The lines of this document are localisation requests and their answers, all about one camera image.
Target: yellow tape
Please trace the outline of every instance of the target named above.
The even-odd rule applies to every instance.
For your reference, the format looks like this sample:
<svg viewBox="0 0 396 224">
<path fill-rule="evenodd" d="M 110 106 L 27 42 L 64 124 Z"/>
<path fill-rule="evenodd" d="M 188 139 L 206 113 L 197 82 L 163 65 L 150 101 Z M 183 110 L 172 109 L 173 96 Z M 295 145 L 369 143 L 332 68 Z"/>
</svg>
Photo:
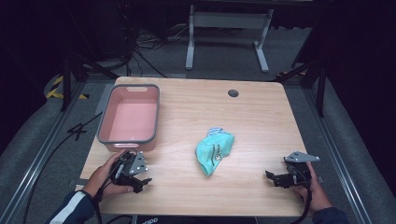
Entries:
<svg viewBox="0 0 396 224">
<path fill-rule="evenodd" d="M 49 90 L 49 93 L 47 93 L 47 98 L 59 98 L 59 99 L 63 99 L 64 95 L 62 93 L 57 93 L 56 90 L 58 89 L 59 85 L 61 84 L 61 82 L 64 80 L 64 76 L 59 75 L 58 78 L 56 78 L 56 80 L 53 82 L 52 87 Z M 81 94 L 78 99 L 81 100 L 88 100 L 90 98 L 89 94 Z"/>
</svg>

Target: tabletop grommet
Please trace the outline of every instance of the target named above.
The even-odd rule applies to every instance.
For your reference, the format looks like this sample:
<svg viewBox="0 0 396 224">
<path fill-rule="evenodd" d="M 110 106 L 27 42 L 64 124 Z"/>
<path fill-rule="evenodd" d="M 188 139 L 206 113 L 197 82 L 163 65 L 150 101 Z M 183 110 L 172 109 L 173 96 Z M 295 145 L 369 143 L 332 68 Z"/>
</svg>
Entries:
<svg viewBox="0 0 396 224">
<path fill-rule="evenodd" d="M 229 90 L 228 95 L 231 97 L 237 97 L 239 95 L 239 92 L 236 90 Z"/>
</svg>

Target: human hand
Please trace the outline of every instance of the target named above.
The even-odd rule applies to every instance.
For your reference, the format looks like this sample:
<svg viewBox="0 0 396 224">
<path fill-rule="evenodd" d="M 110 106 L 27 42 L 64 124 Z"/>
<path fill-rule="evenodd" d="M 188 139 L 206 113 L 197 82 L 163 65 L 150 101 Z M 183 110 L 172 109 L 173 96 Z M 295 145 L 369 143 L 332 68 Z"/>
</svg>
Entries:
<svg viewBox="0 0 396 224">
<path fill-rule="evenodd" d="M 312 167 L 311 162 L 307 162 L 306 165 L 308 166 L 312 177 L 311 178 L 312 201 L 311 201 L 310 209 L 315 213 L 318 210 L 332 207 L 332 203 L 329 201 L 326 192 L 318 182 L 317 174 L 315 173 L 315 170 Z M 296 186 L 293 187 L 293 189 L 296 192 L 296 195 L 298 197 L 303 197 L 304 201 L 306 202 L 306 198 L 308 195 L 307 189 L 303 186 Z"/>
<path fill-rule="evenodd" d="M 125 152 L 126 150 L 121 150 L 120 152 L 112 155 L 103 166 L 99 166 L 91 175 L 88 183 L 82 188 L 85 192 L 89 193 L 92 197 L 95 196 L 96 192 L 102 187 L 103 183 L 106 181 L 108 175 L 110 174 L 111 166 L 113 163 Z M 134 191 L 131 186 L 119 186 L 110 183 L 111 180 L 107 181 L 108 186 L 103 191 L 103 199 L 113 195 L 128 193 Z"/>
</svg>

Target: person's arm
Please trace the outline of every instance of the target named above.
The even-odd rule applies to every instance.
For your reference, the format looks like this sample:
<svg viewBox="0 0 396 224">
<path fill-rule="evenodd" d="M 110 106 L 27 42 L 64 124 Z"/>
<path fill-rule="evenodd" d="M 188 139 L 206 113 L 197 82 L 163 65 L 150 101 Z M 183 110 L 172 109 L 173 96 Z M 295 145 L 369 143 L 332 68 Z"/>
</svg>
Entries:
<svg viewBox="0 0 396 224">
<path fill-rule="evenodd" d="M 311 191 L 312 191 L 312 201 L 310 204 L 310 210 L 314 212 L 312 217 L 312 222 L 315 224 L 347 224 L 347 215 L 338 210 L 336 207 L 332 206 L 326 192 L 318 182 L 317 174 L 312 167 L 311 162 L 306 163 L 309 171 L 311 173 Z M 306 202 L 307 190 L 303 186 L 297 186 L 294 191 L 298 196 L 303 197 Z"/>
<path fill-rule="evenodd" d="M 125 150 L 122 150 L 112 155 L 103 166 L 98 167 L 82 190 L 69 193 L 47 223 L 84 223 L 90 219 L 94 214 L 93 197 L 106 181 L 112 164 L 124 152 Z M 132 191 L 134 191 L 134 188 L 130 186 L 118 186 L 109 183 L 103 192 L 103 199 L 113 194 Z"/>
<path fill-rule="evenodd" d="M 46 223 L 84 223 L 94 214 L 92 197 L 85 191 L 70 192 Z"/>
</svg>

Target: fingers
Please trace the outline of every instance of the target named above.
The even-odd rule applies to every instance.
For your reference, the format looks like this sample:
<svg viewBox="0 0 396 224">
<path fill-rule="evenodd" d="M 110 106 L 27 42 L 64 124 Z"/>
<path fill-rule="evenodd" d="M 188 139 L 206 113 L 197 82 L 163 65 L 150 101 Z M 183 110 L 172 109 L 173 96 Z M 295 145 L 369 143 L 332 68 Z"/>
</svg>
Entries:
<svg viewBox="0 0 396 224">
<path fill-rule="evenodd" d="M 315 173 L 314 167 L 312 166 L 311 162 L 307 162 L 306 165 L 308 166 L 312 179 L 318 181 L 317 173 Z"/>
<path fill-rule="evenodd" d="M 306 196 L 307 196 L 307 191 L 306 191 L 306 188 L 304 188 L 303 186 L 295 186 L 294 188 L 293 188 L 293 190 L 294 190 L 294 192 L 296 192 L 297 194 L 299 194 L 300 196 L 303 196 L 304 198 L 306 198 Z"/>
<path fill-rule="evenodd" d="M 116 154 L 113 154 L 105 163 L 105 167 L 110 169 L 111 165 L 114 163 L 114 161 L 116 161 L 124 152 L 126 151 L 126 149 L 123 149 L 119 152 L 117 152 Z"/>
<path fill-rule="evenodd" d="M 104 197 L 114 195 L 114 194 L 124 194 L 124 193 L 129 193 L 133 192 L 134 188 L 131 186 L 119 186 L 119 185 L 114 185 L 110 184 L 105 188 L 104 191 Z"/>
</svg>

